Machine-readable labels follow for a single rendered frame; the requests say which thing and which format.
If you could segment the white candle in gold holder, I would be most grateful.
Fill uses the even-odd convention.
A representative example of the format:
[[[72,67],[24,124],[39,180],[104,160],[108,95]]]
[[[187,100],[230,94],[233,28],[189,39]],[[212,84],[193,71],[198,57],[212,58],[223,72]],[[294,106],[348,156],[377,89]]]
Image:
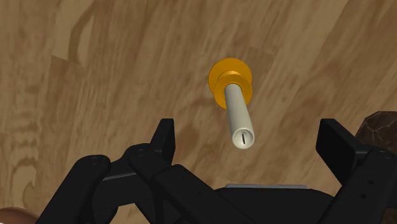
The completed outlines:
[[[247,105],[252,99],[252,73],[240,59],[225,58],[212,66],[208,84],[214,100],[228,115],[231,139],[238,149],[250,148],[255,140]]]

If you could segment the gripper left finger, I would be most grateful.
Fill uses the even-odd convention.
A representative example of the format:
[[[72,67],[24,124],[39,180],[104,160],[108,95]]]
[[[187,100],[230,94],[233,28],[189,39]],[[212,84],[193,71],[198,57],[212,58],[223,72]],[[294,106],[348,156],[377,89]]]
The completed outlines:
[[[165,222],[164,201],[189,224],[254,224],[189,170],[171,165],[153,150],[128,148],[127,163],[151,191],[158,224]],[[110,168],[110,160],[104,155],[79,159],[36,224],[83,224],[94,190]]]

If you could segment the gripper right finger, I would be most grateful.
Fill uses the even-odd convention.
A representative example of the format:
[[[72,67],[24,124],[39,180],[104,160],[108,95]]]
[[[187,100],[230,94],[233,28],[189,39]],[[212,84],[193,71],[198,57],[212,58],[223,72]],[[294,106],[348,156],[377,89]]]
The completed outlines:
[[[380,224],[397,208],[397,155],[360,143],[333,118],[319,124],[316,151],[341,187],[317,224]]]

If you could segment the reddish brown round object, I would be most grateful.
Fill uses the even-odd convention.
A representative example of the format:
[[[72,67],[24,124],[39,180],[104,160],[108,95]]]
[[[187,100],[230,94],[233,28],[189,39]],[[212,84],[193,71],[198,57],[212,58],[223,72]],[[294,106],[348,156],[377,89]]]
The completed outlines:
[[[35,224],[38,217],[17,207],[5,207],[0,209],[0,224]]]

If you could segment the dark brown cracked round object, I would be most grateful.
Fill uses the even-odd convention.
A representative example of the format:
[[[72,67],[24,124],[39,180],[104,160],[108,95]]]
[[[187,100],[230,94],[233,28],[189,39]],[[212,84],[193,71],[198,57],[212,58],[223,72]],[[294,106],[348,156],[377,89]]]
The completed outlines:
[[[385,148],[397,154],[397,111],[378,111],[366,117],[356,138],[363,144]]]

